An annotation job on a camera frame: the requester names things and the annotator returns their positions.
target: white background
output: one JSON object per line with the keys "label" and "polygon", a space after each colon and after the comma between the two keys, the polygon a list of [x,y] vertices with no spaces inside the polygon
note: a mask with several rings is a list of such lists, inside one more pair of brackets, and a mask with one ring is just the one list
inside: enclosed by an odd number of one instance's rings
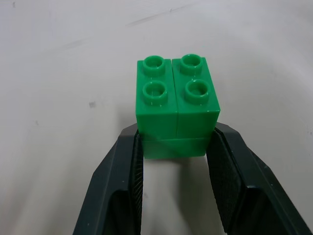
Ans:
{"label": "white background", "polygon": [[[71,234],[136,122],[136,62],[207,58],[221,106],[313,230],[311,0],[0,0],[0,234]],[[205,158],[145,161],[143,235],[223,234]]]}

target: green lego brick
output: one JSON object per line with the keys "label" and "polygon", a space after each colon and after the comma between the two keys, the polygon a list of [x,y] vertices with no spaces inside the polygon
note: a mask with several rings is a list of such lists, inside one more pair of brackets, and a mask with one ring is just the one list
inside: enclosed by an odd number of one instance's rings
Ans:
{"label": "green lego brick", "polygon": [[209,138],[220,106],[205,58],[188,54],[172,60],[178,104],[178,139]]}
{"label": "green lego brick", "polygon": [[177,116],[171,60],[149,56],[138,61],[136,118],[142,139],[176,138]]}
{"label": "green lego brick", "polygon": [[146,159],[169,159],[204,156],[208,138],[143,141]]}

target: green duplo block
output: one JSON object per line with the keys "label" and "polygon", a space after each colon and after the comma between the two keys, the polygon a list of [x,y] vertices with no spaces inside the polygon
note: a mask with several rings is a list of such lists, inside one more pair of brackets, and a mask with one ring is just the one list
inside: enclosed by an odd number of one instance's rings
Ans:
{"label": "green duplo block", "polygon": [[205,58],[188,54],[172,60],[178,104],[177,139],[210,138],[220,113]]}
{"label": "green duplo block", "polygon": [[143,141],[143,153],[146,159],[169,159],[200,157],[205,155],[209,139],[173,139]]}
{"label": "green duplo block", "polygon": [[136,118],[142,139],[175,139],[177,115],[171,60],[149,56],[138,61]]}

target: lego stud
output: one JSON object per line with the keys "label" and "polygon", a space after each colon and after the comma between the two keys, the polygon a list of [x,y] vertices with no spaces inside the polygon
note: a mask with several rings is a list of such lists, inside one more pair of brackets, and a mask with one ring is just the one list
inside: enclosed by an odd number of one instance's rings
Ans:
{"label": "lego stud", "polygon": [[161,56],[152,55],[143,61],[143,71],[150,77],[158,77],[165,73],[165,62]]}
{"label": "lego stud", "polygon": [[185,86],[185,99],[192,104],[205,104],[209,100],[210,87],[206,81],[191,80]]}
{"label": "lego stud", "polygon": [[156,80],[147,82],[142,91],[148,105],[162,105],[167,102],[167,88],[164,82]]}
{"label": "lego stud", "polygon": [[180,71],[186,75],[200,74],[202,65],[202,58],[198,55],[188,54],[180,59]]}

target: green 2x2 brick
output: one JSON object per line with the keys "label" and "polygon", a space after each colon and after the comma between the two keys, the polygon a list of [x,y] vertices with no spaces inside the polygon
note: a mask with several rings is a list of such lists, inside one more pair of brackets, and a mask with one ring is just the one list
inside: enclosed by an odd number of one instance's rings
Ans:
{"label": "green 2x2 brick", "polygon": [[136,118],[146,158],[203,155],[219,113],[205,58],[138,61]]}

